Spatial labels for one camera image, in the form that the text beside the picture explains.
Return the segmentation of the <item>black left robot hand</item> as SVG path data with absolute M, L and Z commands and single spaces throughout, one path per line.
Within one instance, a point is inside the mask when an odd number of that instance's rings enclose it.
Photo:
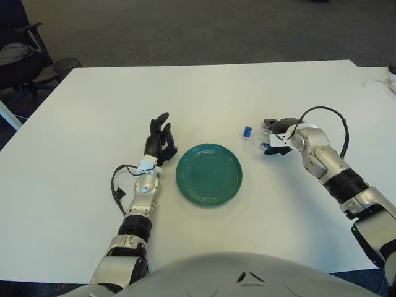
M 164 162 L 170 161 L 178 151 L 171 133 L 171 123 L 162 127 L 168 117 L 169 112 L 165 112 L 151 120 L 150 135 L 145 143 L 144 154 L 155 157 L 158 167 L 162 167 Z

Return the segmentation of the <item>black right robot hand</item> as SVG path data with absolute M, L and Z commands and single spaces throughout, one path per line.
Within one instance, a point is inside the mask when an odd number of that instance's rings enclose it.
M 263 120 L 265 140 L 262 141 L 262 146 L 265 148 L 264 154 L 284 156 L 292 151 L 293 148 L 288 145 L 287 131 L 297 123 L 298 120 L 295 118 Z

